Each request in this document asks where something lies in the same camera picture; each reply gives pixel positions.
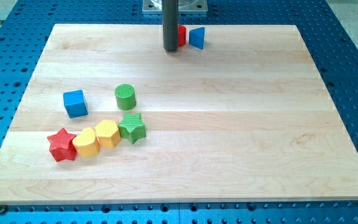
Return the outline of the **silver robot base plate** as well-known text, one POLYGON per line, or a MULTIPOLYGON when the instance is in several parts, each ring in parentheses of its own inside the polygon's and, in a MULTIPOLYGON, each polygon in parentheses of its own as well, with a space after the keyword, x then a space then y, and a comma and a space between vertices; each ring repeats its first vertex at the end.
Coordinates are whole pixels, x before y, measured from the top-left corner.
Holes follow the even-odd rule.
MULTIPOLYGON (((142 12, 144 14, 161 14, 162 0, 143 0, 142 12)), ((206 15, 208 12, 207 0, 178 0, 180 14, 206 15)))

